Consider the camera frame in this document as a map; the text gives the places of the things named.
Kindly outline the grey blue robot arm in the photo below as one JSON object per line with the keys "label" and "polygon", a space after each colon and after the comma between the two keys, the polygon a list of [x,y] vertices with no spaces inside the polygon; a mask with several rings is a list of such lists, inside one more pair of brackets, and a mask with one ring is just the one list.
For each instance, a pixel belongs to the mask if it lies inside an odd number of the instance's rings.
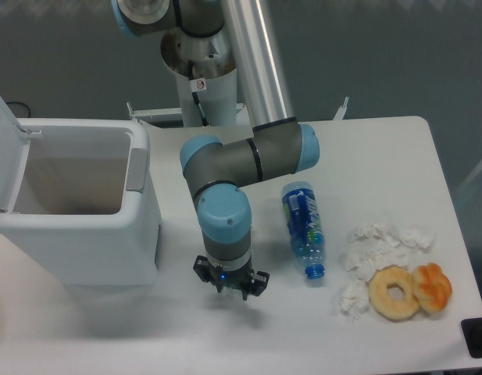
{"label": "grey blue robot arm", "polygon": [[262,294],[270,276],[252,268],[252,210],[243,189],[315,166],[314,130],[292,109],[270,6],[266,1],[114,1],[120,28],[142,36],[162,32],[161,55],[185,93],[185,122],[199,127],[235,120],[233,89],[217,84],[236,73],[253,135],[229,144],[209,135],[180,150],[206,254],[194,271],[218,291]]}

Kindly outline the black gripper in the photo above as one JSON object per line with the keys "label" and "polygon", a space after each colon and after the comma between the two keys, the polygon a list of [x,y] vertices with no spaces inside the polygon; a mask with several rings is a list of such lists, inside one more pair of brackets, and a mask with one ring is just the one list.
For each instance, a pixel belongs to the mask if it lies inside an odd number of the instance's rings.
{"label": "black gripper", "polygon": [[227,271],[222,266],[213,266],[205,256],[198,255],[193,270],[203,283],[213,285],[218,293],[225,288],[239,290],[244,301],[248,300],[249,295],[259,297],[270,280],[267,272],[258,271],[253,274],[251,259],[241,268]]}

